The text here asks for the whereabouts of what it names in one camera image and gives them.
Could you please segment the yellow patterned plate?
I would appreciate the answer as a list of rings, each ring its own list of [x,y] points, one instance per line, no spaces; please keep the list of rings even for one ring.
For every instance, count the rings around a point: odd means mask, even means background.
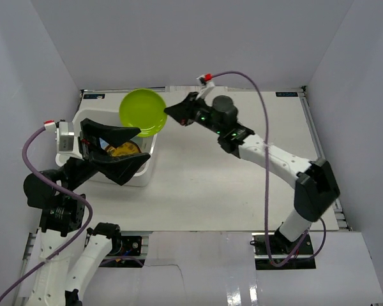
[[[140,147],[133,141],[128,141],[118,147],[107,145],[105,151],[112,157],[129,156],[134,154],[140,154]]]

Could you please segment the lime green round plate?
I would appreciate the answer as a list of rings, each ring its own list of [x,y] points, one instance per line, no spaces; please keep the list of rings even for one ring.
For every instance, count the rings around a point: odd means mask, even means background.
[[[140,138],[158,134],[167,121],[165,101],[151,89],[135,89],[127,93],[119,105],[119,120],[124,127],[139,128]]]

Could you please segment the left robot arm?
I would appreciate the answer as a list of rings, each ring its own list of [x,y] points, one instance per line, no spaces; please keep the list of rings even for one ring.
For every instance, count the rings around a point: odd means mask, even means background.
[[[30,162],[30,144],[43,132],[56,134],[59,153],[68,156],[58,169],[39,171]],[[122,186],[151,157],[147,152],[111,156],[101,141],[119,147],[140,134],[137,127],[116,127],[91,119],[80,122],[74,132],[71,122],[49,120],[35,131],[22,148],[30,174],[23,183],[29,207],[41,210],[39,263],[28,305],[82,305],[95,271],[108,254],[121,250],[117,224],[101,222],[91,229],[93,208],[85,194],[75,190],[97,173]]]

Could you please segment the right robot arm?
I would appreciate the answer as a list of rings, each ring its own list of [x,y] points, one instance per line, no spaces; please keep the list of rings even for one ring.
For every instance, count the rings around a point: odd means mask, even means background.
[[[164,112],[182,126],[196,122],[215,132],[226,153],[263,167],[293,188],[293,211],[274,234],[276,248],[283,254],[297,249],[301,235],[339,198],[340,189],[328,161],[321,157],[311,161],[267,145],[239,123],[238,109],[228,96],[217,96],[207,105],[197,92],[191,92]]]

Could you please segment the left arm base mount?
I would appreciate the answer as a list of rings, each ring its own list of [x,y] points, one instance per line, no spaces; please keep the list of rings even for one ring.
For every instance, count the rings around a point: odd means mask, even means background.
[[[143,237],[121,235],[112,251],[101,262],[102,268],[142,268],[145,262],[142,253]]]

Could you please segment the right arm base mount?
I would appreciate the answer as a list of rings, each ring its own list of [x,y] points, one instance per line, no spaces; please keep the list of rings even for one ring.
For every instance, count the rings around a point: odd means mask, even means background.
[[[270,251],[275,263],[282,262],[290,253],[290,249],[280,246],[273,235],[269,235]],[[267,251],[264,234],[254,235],[250,241],[253,247],[255,268],[257,271],[265,270],[314,270],[316,269],[315,259],[310,259],[314,254],[314,248],[309,235],[306,235],[304,242],[294,253],[290,260],[282,267],[275,267],[271,264]]]

